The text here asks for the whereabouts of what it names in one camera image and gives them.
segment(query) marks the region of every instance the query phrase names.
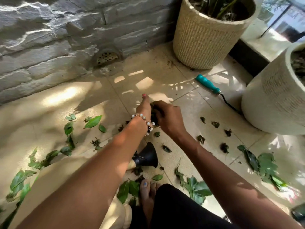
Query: bracelet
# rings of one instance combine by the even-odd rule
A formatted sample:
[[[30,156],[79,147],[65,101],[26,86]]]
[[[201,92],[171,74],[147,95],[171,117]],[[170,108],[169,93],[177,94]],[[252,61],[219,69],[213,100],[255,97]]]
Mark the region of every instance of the bracelet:
[[[136,116],[141,117],[141,118],[146,122],[146,124],[147,124],[147,133],[146,133],[146,136],[148,136],[149,133],[153,130],[153,127],[151,127],[150,125],[154,126],[155,123],[154,123],[154,122],[151,122],[151,121],[147,121],[147,120],[146,120],[146,117],[143,116],[142,113],[140,113],[140,114],[139,114],[139,113],[136,113],[136,114],[132,115],[132,118],[134,118],[134,117],[136,117]]]

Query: plant pot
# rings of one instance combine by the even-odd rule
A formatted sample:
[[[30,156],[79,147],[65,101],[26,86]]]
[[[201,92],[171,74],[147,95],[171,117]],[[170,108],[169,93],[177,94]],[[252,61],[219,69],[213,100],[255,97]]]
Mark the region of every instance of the plant pot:
[[[210,18],[195,10],[189,0],[182,0],[173,50],[184,65],[210,69],[223,61],[259,13],[254,0],[240,1],[250,16],[242,21],[230,22]]]
[[[305,134],[305,87],[290,64],[294,43],[265,67],[247,86],[242,112],[256,128],[282,135]]]

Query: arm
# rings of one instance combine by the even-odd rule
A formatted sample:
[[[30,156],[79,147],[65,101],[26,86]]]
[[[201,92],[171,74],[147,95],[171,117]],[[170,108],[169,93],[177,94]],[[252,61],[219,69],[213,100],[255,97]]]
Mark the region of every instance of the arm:
[[[137,112],[150,119],[148,96],[143,97]],[[147,125],[143,119],[132,119],[122,132],[80,167],[17,228],[99,228],[128,163],[146,132]]]
[[[180,108],[154,102],[158,124],[192,161],[233,223],[241,228],[302,228],[261,192],[205,150],[187,133]]]

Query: black cone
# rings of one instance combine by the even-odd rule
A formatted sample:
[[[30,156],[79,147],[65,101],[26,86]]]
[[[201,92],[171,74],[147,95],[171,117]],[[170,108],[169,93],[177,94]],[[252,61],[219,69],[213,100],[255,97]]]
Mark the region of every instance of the black cone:
[[[145,148],[135,157],[132,158],[135,165],[158,167],[158,157],[155,147],[151,142],[148,142]]]

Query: person's right arm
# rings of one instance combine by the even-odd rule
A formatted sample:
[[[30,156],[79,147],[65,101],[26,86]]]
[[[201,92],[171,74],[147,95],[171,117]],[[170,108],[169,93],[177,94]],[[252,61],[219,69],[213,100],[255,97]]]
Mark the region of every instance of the person's right arm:
[[[245,179],[204,149],[186,131],[180,107],[155,101],[158,124],[194,164],[229,219],[241,228],[302,227]]]

